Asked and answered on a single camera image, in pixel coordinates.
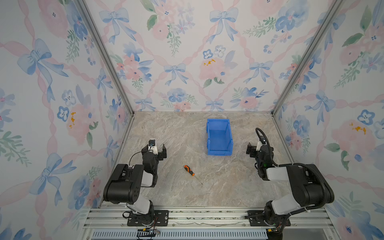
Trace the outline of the orange black screwdriver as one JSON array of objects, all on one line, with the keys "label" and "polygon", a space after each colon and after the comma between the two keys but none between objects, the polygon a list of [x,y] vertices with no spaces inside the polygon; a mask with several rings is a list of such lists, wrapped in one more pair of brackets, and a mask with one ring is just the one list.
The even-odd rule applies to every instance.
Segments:
[{"label": "orange black screwdriver", "polygon": [[193,170],[188,166],[184,165],[184,169],[192,176],[194,177],[201,185],[203,184],[202,181],[196,176],[196,174],[193,172]]}]

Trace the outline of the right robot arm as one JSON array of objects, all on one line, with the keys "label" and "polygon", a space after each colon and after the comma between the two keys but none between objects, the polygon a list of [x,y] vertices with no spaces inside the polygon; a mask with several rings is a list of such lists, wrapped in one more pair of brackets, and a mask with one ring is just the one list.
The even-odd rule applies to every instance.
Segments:
[{"label": "right robot arm", "polygon": [[274,165],[273,148],[258,142],[247,145],[246,154],[256,160],[255,168],[264,181],[287,182],[291,193],[266,203],[263,211],[248,211],[252,226],[266,225],[277,231],[289,225],[289,217],[322,208],[335,199],[334,192],[313,164]]}]

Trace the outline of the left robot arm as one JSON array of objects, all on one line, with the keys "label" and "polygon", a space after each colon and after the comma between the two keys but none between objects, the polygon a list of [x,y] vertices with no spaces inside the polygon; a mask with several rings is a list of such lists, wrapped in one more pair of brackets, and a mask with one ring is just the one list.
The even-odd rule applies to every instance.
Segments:
[{"label": "left robot arm", "polygon": [[142,164],[118,164],[115,167],[105,186],[103,199],[112,204],[126,205],[128,210],[123,213],[123,218],[129,227],[166,227],[169,211],[155,210],[153,202],[141,194],[141,189],[156,186],[158,165],[167,158],[167,149],[162,146],[159,152],[151,140],[140,153]]}]

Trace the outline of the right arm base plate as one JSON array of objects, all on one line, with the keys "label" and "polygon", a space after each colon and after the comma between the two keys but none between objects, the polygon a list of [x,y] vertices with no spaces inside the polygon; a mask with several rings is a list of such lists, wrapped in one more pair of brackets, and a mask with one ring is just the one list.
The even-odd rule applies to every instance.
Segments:
[{"label": "right arm base plate", "polygon": [[248,210],[246,219],[249,220],[251,227],[278,227],[283,223],[284,216],[274,213],[265,213],[262,210]]}]

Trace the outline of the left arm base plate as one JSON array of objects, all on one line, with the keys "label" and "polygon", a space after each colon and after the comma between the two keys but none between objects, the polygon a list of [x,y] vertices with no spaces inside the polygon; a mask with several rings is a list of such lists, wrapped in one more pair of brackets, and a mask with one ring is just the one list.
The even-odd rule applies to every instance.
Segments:
[{"label": "left arm base plate", "polygon": [[167,227],[169,213],[168,210],[150,210],[146,215],[129,212],[129,215],[126,216],[126,212],[124,212],[123,217],[127,219],[128,227]]}]

